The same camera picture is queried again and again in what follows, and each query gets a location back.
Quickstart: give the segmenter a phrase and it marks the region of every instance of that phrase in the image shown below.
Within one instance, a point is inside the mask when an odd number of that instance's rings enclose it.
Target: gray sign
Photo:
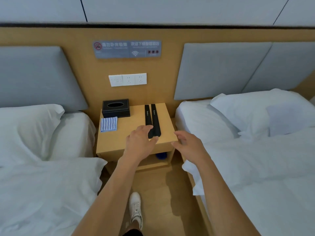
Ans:
[[[160,40],[97,40],[93,42],[95,57],[110,58],[146,58],[160,57]]]

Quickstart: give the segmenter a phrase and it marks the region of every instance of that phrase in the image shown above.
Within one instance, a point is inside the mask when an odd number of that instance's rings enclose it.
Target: wifi symbol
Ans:
[[[134,56],[137,56],[137,55],[139,54],[138,51],[132,51],[131,53],[132,53]]]

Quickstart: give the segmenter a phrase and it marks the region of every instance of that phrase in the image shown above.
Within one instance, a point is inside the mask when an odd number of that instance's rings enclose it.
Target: floor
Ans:
[[[132,192],[137,191],[141,196],[144,236],[208,235],[182,164],[179,152],[175,151],[171,166],[136,172]],[[102,173],[101,179],[104,181],[108,177]],[[120,235],[124,234],[129,221],[126,208]]]

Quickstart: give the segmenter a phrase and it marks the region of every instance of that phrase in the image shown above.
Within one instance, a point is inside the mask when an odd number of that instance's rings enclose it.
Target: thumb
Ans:
[[[171,144],[173,147],[175,147],[181,153],[181,151],[183,150],[183,147],[184,147],[182,144],[180,144],[179,142],[171,142]]]
[[[150,144],[155,145],[157,141],[158,141],[158,136],[155,136],[150,140]]]

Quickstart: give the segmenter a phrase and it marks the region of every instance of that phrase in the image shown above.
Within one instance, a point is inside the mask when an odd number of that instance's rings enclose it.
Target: folded cloth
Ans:
[[[117,117],[102,118],[100,121],[100,132],[117,131]]]

